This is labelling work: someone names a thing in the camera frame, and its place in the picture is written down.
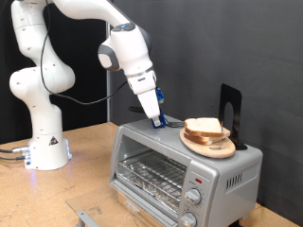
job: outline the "gray wall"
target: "gray wall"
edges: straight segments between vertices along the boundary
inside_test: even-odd
[[[114,3],[152,37],[165,114],[182,120],[218,116],[221,84],[241,90],[240,139],[264,154],[258,199],[303,225],[303,2]],[[122,81],[122,72],[113,73],[112,89]],[[111,102],[118,125],[145,117],[128,112],[139,105],[129,87]]]

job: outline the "toast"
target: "toast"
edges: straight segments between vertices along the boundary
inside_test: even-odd
[[[230,131],[223,128],[223,136],[221,137],[203,137],[203,136],[193,136],[188,134],[187,132],[184,132],[184,137],[187,140],[190,140],[192,142],[201,144],[201,145],[212,145],[214,143],[217,143],[219,141],[221,141],[221,139],[225,139],[228,136],[230,136]]]
[[[186,132],[193,136],[203,137],[221,137],[222,127],[218,118],[212,117],[201,117],[201,118],[190,118],[185,120],[184,126]]]

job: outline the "control knob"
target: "control knob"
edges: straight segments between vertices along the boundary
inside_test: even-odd
[[[186,194],[185,197],[187,201],[189,201],[193,205],[198,205],[201,201],[201,195],[197,189],[190,189]]]
[[[183,226],[185,227],[195,227],[197,224],[197,220],[191,213],[186,213],[181,217],[181,221]]]

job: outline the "wooden table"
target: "wooden table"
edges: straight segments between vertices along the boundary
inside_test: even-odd
[[[0,226],[75,227],[78,217],[65,203],[110,180],[110,161],[117,126],[104,123],[66,131],[73,158],[52,171],[27,170],[23,161],[0,161]],[[1,145],[11,149],[28,140]],[[2,157],[20,154],[1,154]],[[298,227],[257,204],[244,227]]]

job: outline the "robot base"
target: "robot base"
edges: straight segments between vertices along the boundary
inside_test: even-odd
[[[27,169],[53,170],[65,166],[72,154],[68,140],[62,132],[49,135],[36,134],[28,142],[29,160],[25,160]]]

